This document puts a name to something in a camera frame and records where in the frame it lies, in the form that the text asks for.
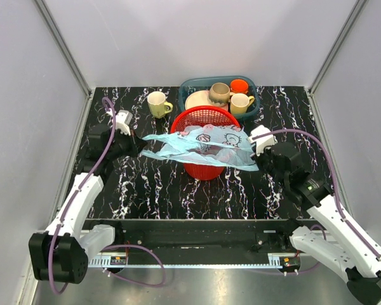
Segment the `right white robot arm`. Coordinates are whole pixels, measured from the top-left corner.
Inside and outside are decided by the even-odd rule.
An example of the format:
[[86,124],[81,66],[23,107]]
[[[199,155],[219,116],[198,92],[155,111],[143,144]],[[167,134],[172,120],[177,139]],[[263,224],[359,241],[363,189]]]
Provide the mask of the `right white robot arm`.
[[381,246],[347,213],[328,185],[308,171],[295,146],[288,142],[259,144],[259,169],[279,182],[287,199],[305,210],[330,233],[335,243],[315,237],[291,220],[276,235],[276,246],[311,255],[338,275],[361,304],[381,304]]

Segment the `red mesh trash bin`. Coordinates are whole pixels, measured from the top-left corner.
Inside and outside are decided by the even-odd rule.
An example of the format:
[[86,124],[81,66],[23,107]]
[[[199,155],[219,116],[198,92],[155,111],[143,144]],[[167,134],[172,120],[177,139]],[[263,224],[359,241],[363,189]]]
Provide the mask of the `red mesh trash bin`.
[[[228,111],[215,106],[197,106],[179,114],[175,118],[170,132],[182,132],[187,126],[204,126],[208,124],[240,127],[237,119]],[[222,166],[195,165],[192,163],[184,163],[184,168],[191,177],[204,181],[219,177],[225,169]]]

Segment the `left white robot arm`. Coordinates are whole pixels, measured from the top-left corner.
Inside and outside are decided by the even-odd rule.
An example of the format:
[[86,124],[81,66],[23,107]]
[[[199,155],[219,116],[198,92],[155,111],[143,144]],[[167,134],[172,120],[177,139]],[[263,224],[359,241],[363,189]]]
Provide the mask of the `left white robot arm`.
[[105,247],[112,252],[124,245],[124,236],[114,227],[98,224],[82,234],[86,216],[101,193],[114,161],[135,158],[146,147],[145,140],[127,127],[94,126],[88,133],[84,158],[73,185],[57,216],[42,232],[29,240],[34,277],[52,283],[81,283],[89,262]]

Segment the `light blue plastic trash bag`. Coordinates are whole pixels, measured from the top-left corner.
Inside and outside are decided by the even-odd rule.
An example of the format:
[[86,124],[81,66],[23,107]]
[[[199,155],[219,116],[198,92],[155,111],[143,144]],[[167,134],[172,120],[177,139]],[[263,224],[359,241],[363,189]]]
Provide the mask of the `light blue plastic trash bag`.
[[162,143],[158,151],[143,150],[140,154],[156,160],[170,160],[192,165],[231,167],[256,172],[251,158],[252,145],[244,130],[235,125],[188,126],[184,131],[170,134],[150,134],[146,141]]

